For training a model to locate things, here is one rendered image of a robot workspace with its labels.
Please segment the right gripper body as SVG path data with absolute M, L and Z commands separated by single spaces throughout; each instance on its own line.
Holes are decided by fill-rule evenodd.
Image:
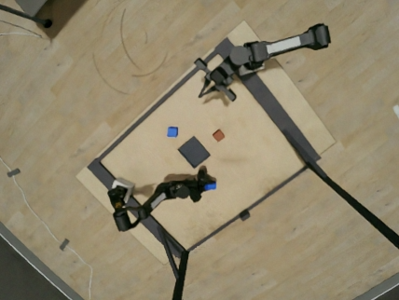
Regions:
M 203 70 L 201 69 L 201 71 L 204 71 L 206 73 L 206 77 L 211 81 L 213 81 L 215 83 L 215 86 L 219 89 L 219 90 L 223 90 L 226 93 L 226 96 L 232 101 L 234 102 L 237 99 L 237 95 L 233 92 L 232 89 L 228 89 L 225 85 L 221 85 L 218 86 L 216 84 L 216 82 L 210 77 L 210 73 L 211 71 L 207 68 L 208 65 L 201 59 L 201 58 L 197 58 L 194 63 L 201 69 L 204 68 Z M 236 70 L 234 69 L 234 67 L 227 61 L 227 60 L 223 60 L 221 63 L 223 63 L 224 69 L 228 72 L 230 71 L 232 74 L 231 76 L 233 76 L 236 73 Z M 220 63 L 220 64 L 221 64 Z M 219 65 L 220 65 L 219 64 Z M 206 66 L 206 67 L 205 67 Z M 210 72 L 210 73 L 209 73 Z

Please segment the blue cube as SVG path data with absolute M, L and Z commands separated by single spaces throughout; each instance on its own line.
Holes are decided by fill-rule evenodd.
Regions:
M 174 129 L 171 129 L 171 128 L 174 128 Z M 177 133 L 176 133 L 176 129 L 177 129 Z M 168 137 L 177 137 L 177 134 L 178 134 L 178 128 L 177 127 L 168 127 L 168 134 L 167 134 L 167 136 Z

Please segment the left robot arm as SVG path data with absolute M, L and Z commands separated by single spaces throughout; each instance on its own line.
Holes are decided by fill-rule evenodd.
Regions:
M 117 189 L 117 187 L 119 188 Z M 144 205 L 138 207 L 127 206 L 123 208 L 126 203 L 125 198 L 128 189 L 123 186 L 116 185 L 116 189 L 112 188 L 107 192 L 110 202 L 115 210 L 113 217 L 117 225 L 118 231 L 128 231 L 136 227 L 141 221 L 149 217 L 149 214 L 157 207 L 157 205 L 163 200 L 170 200 L 176 198 L 188 198 L 191 197 L 194 203 L 200 201 L 201 194 L 198 190 L 198 186 L 192 186 L 187 188 L 185 181 L 169 181 L 167 183 L 160 183 L 156 189 L 154 195 L 152 195 Z M 197 189 L 197 190 L 196 190 Z M 114 191 L 115 190 L 115 191 Z M 120 192 L 121 191 L 121 192 Z M 194 192 L 194 193 L 193 193 Z M 108 194 L 110 193 L 110 194 Z M 174 196 L 175 193 L 175 196 Z M 193 193 L 193 194 L 192 194 Z M 194 197 L 193 197 L 194 196 Z M 112 200 L 111 200 L 112 199 Z M 120 201 L 121 204 L 120 205 Z M 114 204 L 113 204 L 114 202 Z M 122 207 L 123 206 L 123 207 Z M 116 208 L 116 209 L 115 209 Z M 137 211 L 139 214 L 138 219 L 132 224 L 131 219 L 128 215 L 128 211 Z M 124 230 L 124 231 L 123 231 Z

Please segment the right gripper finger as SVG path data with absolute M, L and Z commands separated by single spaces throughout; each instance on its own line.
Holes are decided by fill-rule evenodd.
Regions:
M 199 93 L 199 96 L 204 92 L 204 90 L 209 86 L 208 84 L 209 83 L 211 83 L 211 81 L 206 77 L 206 76 L 204 76 L 205 77 L 205 82 L 204 82 L 204 85 L 203 85 L 203 87 L 202 87 L 202 89 L 201 89 L 201 91 L 200 91 L 200 93 Z M 198 97 L 199 97 L 198 96 Z
M 199 98 L 201 98 L 201 97 L 203 97 L 203 96 L 205 96 L 205 95 L 207 95 L 208 93 L 211 93 L 211 92 L 213 92 L 213 91 L 220 91 L 215 85 L 213 85 L 211 88 L 209 88 L 207 91 L 205 91 L 203 94 L 201 94 L 200 96 L 199 96 Z

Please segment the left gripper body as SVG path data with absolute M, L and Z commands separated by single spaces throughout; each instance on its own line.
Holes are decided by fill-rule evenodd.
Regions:
M 198 179 L 197 181 L 196 178 L 194 178 L 193 180 L 185 179 L 185 186 L 189 188 L 198 185 L 198 190 L 199 190 L 200 185 L 206 183 L 206 176 L 204 170 L 199 170 L 197 174 L 197 179 Z

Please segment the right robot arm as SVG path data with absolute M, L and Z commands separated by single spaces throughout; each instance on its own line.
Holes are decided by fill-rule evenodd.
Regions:
M 268 41 L 253 41 L 244 43 L 243 46 L 234 47 L 230 51 L 230 56 L 228 56 L 234 64 L 241 64 L 245 69 L 247 68 L 248 71 L 253 71 L 257 70 L 257 68 L 260 66 L 263 66 L 264 61 L 267 61 L 267 59 L 269 59 L 274 53 L 275 54 L 273 56 L 278 56 L 283 53 L 301 48 L 319 50 L 328 48 L 328 44 L 330 43 L 331 38 L 328 25 L 325 26 L 324 23 L 318 23 L 316 25 L 310 26 L 308 31 L 304 32 L 303 34 L 284 38 L 275 42 L 270 43 Z M 225 58 L 225 60 L 229 62 L 228 56 Z M 247 57 L 249 57 L 248 61 Z M 230 71 L 227 72 L 224 69 L 224 66 L 225 65 L 223 63 L 216 66 L 211 71 L 210 77 L 216 82 L 217 85 L 220 86 L 223 83 L 223 85 L 227 87 L 233 81 L 233 78 L 230 76 L 232 73 Z

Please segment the blue cylinder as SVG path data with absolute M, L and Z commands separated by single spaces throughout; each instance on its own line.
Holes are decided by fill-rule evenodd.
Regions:
M 214 181 L 215 184 L 209 184 L 209 185 L 205 185 L 205 190 L 215 190 L 216 189 L 216 181 Z

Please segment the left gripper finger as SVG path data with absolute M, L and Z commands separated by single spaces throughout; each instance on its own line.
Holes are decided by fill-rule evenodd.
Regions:
M 200 192 L 200 193 L 203 193 L 203 192 L 205 192 L 205 191 L 208 191 L 208 190 L 205 190 L 205 187 L 203 188 L 203 185 L 201 184 L 201 185 L 199 186 L 199 192 Z
M 206 183 L 205 183 L 205 185 L 209 185 L 209 184 L 215 184 L 215 182 L 212 181 L 212 180 L 210 180 L 210 179 L 208 179 L 208 178 L 206 178 Z M 204 187 L 205 185 L 203 184 L 203 187 Z

